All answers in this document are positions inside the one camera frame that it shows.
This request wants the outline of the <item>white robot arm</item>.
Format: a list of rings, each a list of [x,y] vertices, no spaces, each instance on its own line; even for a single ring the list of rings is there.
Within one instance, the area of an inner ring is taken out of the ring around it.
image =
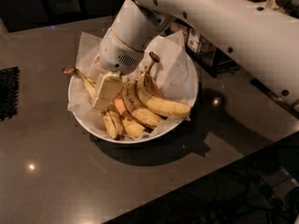
[[[247,0],[126,0],[100,43],[100,67],[134,72],[149,42],[176,19],[298,108],[299,20]]]

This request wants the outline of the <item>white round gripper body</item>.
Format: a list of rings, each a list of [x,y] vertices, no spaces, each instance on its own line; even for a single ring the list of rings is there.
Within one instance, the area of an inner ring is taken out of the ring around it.
[[[128,75],[136,70],[144,52],[131,49],[109,28],[100,42],[99,57],[104,69]]]

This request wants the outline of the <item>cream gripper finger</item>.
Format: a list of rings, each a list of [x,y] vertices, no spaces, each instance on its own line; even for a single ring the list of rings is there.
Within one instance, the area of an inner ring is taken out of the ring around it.
[[[107,70],[102,67],[99,54],[96,54],[90,65],[87,77],[96,80],[100,74],[106,73]]]
[[[100,74],[96,80],[95,94],[92,99],[92,108],[105,110],[122,88],[122,77],[119,72]]]

